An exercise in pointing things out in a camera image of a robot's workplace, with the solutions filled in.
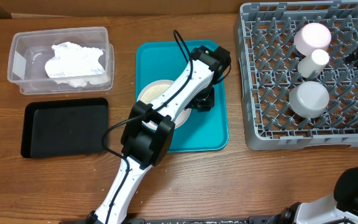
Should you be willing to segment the large white plate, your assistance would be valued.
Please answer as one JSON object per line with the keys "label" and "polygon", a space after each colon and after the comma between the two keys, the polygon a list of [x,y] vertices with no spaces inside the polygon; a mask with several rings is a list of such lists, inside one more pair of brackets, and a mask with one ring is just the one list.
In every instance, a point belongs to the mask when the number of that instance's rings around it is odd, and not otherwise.
{"label": "large white plate", "polygon": [[[171,84],[173,80],[157,80],[148,84],[138,95],[137,101],[149,104],[152,100],[160,96]],[[191,109],[182,110],[175,120],[175,128],[182,126],[190,117]]]}

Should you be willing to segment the grey-blue bowl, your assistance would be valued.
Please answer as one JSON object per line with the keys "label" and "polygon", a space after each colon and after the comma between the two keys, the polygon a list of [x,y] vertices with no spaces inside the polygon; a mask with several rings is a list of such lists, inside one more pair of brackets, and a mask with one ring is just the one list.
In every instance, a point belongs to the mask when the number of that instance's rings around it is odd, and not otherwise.
{"label": "grey-blue bowl", "polygon": [[322,115],[329,103],[327,89],[318,82],[308,81],[292,89],[289,94],[290,108],[304,118]]}

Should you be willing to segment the white cup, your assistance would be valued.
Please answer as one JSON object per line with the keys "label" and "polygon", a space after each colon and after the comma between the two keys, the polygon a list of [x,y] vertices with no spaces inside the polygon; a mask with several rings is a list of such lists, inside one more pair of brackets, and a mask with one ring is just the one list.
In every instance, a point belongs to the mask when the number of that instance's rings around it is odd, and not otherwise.
{"label": "white cup", "polygon": [[303,78],[314,79],[329,62],[329,54],[325,50],[314,50],[298,63],[298,72]]}

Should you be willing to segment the pink bowl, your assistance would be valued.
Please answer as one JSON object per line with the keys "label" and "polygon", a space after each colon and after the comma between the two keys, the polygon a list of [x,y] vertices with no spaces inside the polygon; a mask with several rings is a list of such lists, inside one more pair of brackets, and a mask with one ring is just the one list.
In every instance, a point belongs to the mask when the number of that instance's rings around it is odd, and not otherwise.
{"label": "pink bowl", "polygon": [[295,34],[294,44],[299,53],[307,56],[317,49],[327,50],[331,38],[331,32],[326,26],[313,22],[305,25]]}

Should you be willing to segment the white napkin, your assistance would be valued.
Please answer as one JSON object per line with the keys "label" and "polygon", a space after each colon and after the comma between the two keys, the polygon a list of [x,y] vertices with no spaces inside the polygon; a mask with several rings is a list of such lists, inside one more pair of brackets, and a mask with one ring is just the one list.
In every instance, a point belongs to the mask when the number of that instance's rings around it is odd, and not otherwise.
{"label": "white napkin", "polygon": [[49,78],[70,77],[57,80],[57,84],[67,83],[73,88],[87,84],[100,85],[109,81],[106,70],[99,63],[103,51],[96,47],[82,47],[71,42],[53,45],[54,57],[45,64]]}

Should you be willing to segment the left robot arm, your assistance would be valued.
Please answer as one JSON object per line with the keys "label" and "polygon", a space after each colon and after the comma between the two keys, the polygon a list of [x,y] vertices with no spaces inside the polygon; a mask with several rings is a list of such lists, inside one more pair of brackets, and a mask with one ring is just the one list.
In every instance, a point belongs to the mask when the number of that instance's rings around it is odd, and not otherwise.
{"label": "left robot arm", "polygon": [[178,115],[185,109],[205,112],[214,107],[213,86],[231,67],[229,51],[203,45],[181,51],[189,56],[188,64],[174,83],[150,103],[138,101],[127,120],[112,126],[125,127],[120,168],[103,203],[86,217],[87,223],[122,223],[143,177],[169,150]]}

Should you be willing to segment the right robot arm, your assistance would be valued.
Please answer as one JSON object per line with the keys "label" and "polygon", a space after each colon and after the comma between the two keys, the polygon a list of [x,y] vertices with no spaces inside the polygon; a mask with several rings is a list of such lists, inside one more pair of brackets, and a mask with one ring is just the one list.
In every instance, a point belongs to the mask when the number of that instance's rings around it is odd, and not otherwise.
{"label": "right robot arm", "polygon": [[[344,59],[358,69],[358,48]],[[358,167],[338,179],[334,193],[309,203],[294,203],[266,221],[270,224],[358,223]]]}

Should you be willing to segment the teal serving tray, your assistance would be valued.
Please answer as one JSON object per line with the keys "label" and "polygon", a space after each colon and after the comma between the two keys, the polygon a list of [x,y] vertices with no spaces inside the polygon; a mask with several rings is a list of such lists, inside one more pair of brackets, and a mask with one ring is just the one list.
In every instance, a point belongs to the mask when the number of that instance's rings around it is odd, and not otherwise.
{"label": "teal serving tray", "polygon": [[[148,42],[137,49],[135,97],[157,80],[176,80],[186,67],[183,54],[173,42]],[[214,86],[214,107],[207,112],[192,110],[173,133],[169,153],[218,151],[229,140],[224,82]]]}

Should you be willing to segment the black plastic tray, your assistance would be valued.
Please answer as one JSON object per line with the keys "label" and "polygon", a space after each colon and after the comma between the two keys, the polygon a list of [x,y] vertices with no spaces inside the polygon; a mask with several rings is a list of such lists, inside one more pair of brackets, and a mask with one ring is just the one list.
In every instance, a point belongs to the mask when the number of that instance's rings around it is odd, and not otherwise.
{"label": "black plastic tray", "polygon": [[30,103],[24,113],[21,156],[43,159],[101,153],[108,124],[105,98]]}

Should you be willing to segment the clear plastic bin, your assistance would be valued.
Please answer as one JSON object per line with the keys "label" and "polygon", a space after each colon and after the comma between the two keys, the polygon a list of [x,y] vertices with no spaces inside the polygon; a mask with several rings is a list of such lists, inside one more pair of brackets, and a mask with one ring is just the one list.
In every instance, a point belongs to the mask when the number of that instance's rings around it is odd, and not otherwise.
{"label": "clear plastic bin", "polygon": [[24,95],[110,90],[114,49],[108,31],[80,27],[17,33],[7,79]]}

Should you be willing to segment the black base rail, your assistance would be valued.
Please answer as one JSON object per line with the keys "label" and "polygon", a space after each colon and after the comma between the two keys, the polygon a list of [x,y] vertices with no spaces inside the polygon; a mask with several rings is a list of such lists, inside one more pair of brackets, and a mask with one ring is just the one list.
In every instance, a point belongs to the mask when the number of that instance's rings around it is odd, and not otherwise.
{"label": "black base rail", "polygon": [[248,218],[213,218],[213,219],[185,219],[185,220],[145,220],[134,218],[124,220],[122,224],[274,224],[284,223],[279,220],[280,215],[250,216]]}

